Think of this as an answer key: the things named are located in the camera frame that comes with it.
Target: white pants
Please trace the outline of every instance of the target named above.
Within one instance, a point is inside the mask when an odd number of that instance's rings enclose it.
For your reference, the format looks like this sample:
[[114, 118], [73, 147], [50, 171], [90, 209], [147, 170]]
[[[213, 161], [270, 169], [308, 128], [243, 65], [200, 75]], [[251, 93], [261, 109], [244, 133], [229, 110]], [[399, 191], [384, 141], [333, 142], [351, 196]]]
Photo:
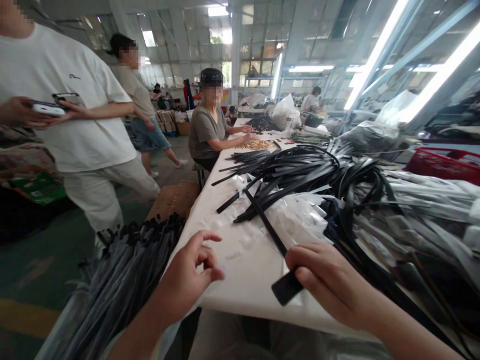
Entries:
[[274, 320], [268, 327], [270, 351], [248, 344], [240, 315], [204, 308], [188, 360], [392, 360], [381, 343]]
[[95, 233], [115, 231], [124, 224], [112, 182], [132, 188], [148, 200], [155, 200], [160, 192], [138, 158], [98, 170], [63, 172], [62, 176], [68, 197], [85, 212]]

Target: white tablecloth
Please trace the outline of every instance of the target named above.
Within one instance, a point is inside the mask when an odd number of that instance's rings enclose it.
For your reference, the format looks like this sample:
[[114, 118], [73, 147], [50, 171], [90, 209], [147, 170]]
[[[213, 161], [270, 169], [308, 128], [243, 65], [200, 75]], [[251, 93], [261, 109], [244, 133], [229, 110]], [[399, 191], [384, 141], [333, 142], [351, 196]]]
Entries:
[[[244, 125], [249, 119], [237, 119], [235, 126]], [[263, 140], [278, 139], [280, 135], [268, 135], [267, 132], [260, 136]], [[286, 145], [285, 140], [279, 143], [283, 149], [294, 145]], [[247, 152], [249, 150], [227, 149], [220, 153], [212, 173], [208, 176], [205, 186], [198, 196], [185, 228], [180, 236], [172, 257], [182, 248], [190, 236], [199, 230], [198, 223], [206, 217], [215, 220], [220, 215], [216, 209], [228, 200], [234, 192], [225, 193], [226, 183], [216, 186], [212, 183], [226, 177], [229, 172], [219, 172], [220, 169], [234, 166], [232, 161], [226, 160], [232, 153]], [[254, 242], [253, 247], [242, 255], [228, 260], [235, 249], [240, 249], [240, 240], [245, 237], [244, 223], [230, 223], [217, 232], [222, 236], [222, 242], [209, 241], [216, 254], [220, 267], [225, 271], [226, 279], [213, 283], [205, 292], [200, 305], [204, 308], [218, 311], [284, 321], [306, 328], [321, 330], [329, 333], [353, 335], [360, 338], [372, 339], [369, 334], [354, 331], [333, 319], [308, 293], [303, 290], [301, 299], [303, 305], [288, 304], [282, 307], [272, 292], [271, 286], [282, 276], [284, 260], [276, 249], [273, 240], [268, 236], [263, 240]]]

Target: white t-shirt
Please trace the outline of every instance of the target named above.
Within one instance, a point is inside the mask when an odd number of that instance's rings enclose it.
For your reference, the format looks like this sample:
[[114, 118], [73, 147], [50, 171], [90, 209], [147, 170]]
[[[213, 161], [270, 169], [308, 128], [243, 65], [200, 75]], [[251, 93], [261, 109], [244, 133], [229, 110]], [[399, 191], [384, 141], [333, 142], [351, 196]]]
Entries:
[[117, 66], [113, 69], [113, 73], [126, 93], [133, 98], [135, 105], [150, 119], [155, 119], [155, 109], [150, 101], [150, 93], [133, 71], [126, 66]]
[[310, 111], [312, 106], [319, 106], [319, 100], [317, 99], [316, 96], [310, 94], [307, 95], [303, 98], [303, 102], [301, 103], [300, 110], [302, 112], [304, 111]]
[[[107, 64], [69, 37], [39, 24], [25, 39], [0, 36], [0, 104], [16, 96], [53, 103], [58, 93], [79, 94], [89, 109], [132, 101]], [[118, 117], [70, 120], [36, 134], [60, 172], [102, 169], [137, 155]]]

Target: black cap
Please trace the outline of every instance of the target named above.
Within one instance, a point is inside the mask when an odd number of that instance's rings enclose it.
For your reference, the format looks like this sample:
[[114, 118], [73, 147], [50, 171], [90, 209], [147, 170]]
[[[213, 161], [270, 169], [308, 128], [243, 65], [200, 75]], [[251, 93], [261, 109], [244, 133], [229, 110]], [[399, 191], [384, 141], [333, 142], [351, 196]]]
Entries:
[[222, 72], [216, 68], [207, 67], [200, 73], [200, 86], [203, 88], [208, 87], [221, 87], [224, 85], [224, 76]]

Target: red plastic crate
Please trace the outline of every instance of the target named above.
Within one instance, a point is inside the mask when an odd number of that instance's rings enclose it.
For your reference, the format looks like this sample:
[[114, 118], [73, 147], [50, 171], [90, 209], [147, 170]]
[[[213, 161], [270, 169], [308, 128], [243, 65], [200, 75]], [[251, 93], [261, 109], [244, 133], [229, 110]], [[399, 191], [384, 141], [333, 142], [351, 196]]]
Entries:
[[480, 186], [480, 155], [473, 152], [420, 147], [405, 170], [446, 180], [465, 180]]

